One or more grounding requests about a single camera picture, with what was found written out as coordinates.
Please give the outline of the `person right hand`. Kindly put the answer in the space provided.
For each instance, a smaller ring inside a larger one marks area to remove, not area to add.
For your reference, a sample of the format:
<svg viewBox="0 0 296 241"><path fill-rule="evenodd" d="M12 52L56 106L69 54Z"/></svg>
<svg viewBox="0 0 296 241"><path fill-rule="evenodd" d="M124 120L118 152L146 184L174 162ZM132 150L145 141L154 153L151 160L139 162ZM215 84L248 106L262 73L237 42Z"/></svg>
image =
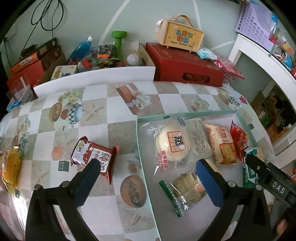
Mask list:
<svg viewBox="0 0 296 241"><path fill-rule="evenodd" d="M271 229L275 231L277 235L282 235L288 227L288 221L283 217L287 207L277 199L270 207Z"/></svg>

